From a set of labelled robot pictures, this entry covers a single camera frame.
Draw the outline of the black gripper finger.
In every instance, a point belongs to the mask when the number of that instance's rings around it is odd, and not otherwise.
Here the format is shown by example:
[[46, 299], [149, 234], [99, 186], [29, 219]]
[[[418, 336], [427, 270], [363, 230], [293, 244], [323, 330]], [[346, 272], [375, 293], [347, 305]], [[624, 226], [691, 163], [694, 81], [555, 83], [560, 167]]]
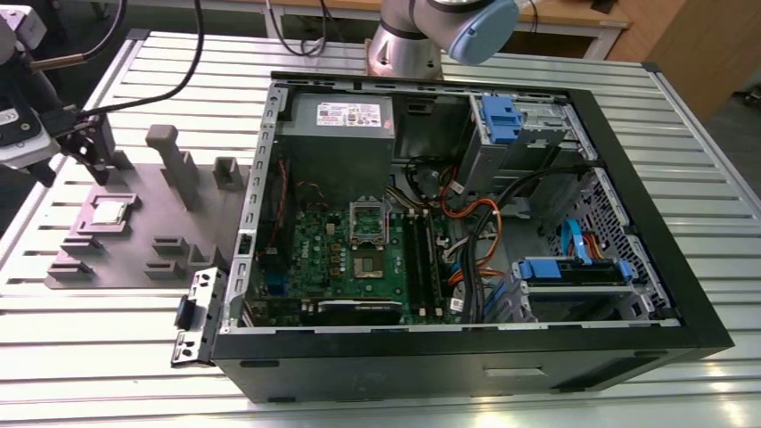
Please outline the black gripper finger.
[[51, 187], [54, 180], [55, 180], [55, 176], [57, 176], [55, 171], [49, 166], [50, 161], [51, 161], [51, 158], [47, 157], [42, 160], [38, 160], [38, 161], [30, 163], [26, 166], [27, 174], [37, 180], [37, 182], [43, 187]]
[[105, 114], [93, 115], [75, 123], [62, 140], [61, 149], [85, 166], [95, 184], [105, 185], [114, 153], [113, 132]]

